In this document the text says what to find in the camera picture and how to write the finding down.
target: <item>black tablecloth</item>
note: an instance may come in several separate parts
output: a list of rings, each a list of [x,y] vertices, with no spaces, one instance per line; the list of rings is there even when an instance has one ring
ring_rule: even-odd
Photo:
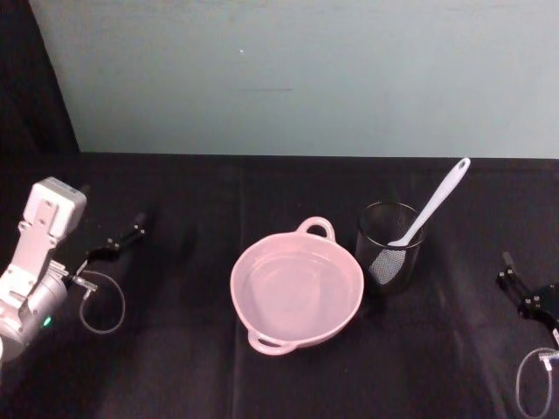
[[[520,417],[514,378],[547,330],[517,317],[494,283],[510,251],[530,287],[559,274],[559,163],[474,160],[433,216],[411,286],[365,296],[317,347],[256,353],[229,279],[256,240],[324,216],[353,250],[356,216],[390,200],[421,208],[456,160],[35,156],[0,160],[0,260],[8,264],[31,185],[48,175],[91,185],[81,225],[57,252],[83,252],[155,208],[146,241],[98,266],[127,295],[124,326],[95,336],[70,296],[34,344],[3,369],[3,417]],[[545,374],[528,365],[529,409]],[[559,413],[559,394],[552,412]]]

